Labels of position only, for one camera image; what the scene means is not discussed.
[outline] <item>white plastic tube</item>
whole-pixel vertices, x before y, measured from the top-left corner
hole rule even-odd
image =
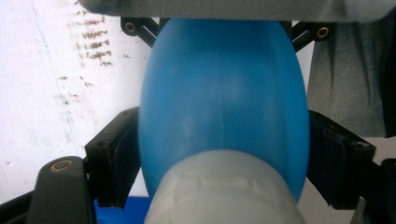
[[[145,223],[301,224],[282,176],[234,150],[207,151],[174,165],[163,178]]]

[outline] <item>black plastic bracket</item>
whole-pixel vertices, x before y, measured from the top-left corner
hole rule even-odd
[[[383,185],[381,188],[384,200],[385,212],[389,216],[390,223],[396,223],[396,159],[382,161],[384,170]]]
[[[310,111],[307,177],[335,209],[353,210],[371,170],[375,147],[325,116]]]
[[[123,208],[139,172],[138,111],[121,112],[85,146],[90,189],[101,207]]]
[[[30,191],[0,205],[0,223],[22,224],[26,222],[33,192]]]
[[[335,30],[335,23],[323,22],[298,22],[291,29],[291,42],[294,50],[298,52],[312,41],[325,41]]]
[[[26,223],[95,223],[84,162],[63,157],[41,168]]]
[[[151,48],[159,32],[159,25],[152,18],[121,17],[120,25],[126,35],[139,36]]]

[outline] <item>screw hole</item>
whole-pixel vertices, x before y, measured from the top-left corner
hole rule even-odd
[[[329,28],[327,28],[327,27],[322,27],[322,28],[320,28],[319,30],[318,30],[318,32],[317,32],[317,37],[318,38],[324,38],[324,37],[326,37],[326,35],[328,35],[329,34]]]
[[[131,22],[127,22],[125,24],[125,29],[129,32],[129,33],[133,33],[134,31],[136,31],[136,27],[134,27],[134,24]]]
[[[50,167],[50,170],[52,172],[61,172],[62,170],[65,170],[67,168],[69,168],[71,166],[73,162],[70,160],[66,160],[66,161],[58,161],[55,164],[53,164]]]

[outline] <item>white cylinder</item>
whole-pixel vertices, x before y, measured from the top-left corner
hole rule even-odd
[[[154,196],[145,223],[302,224],[282,176],[247,153],[213,150],[170,169]]]

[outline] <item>blue balloon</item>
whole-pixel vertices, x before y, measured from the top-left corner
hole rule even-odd
[[[298,200],[309,154],[308,109],[280,24],[170,20],[148,60],[139,145],[151,197],[175,163],[224,148],[268,162]]]

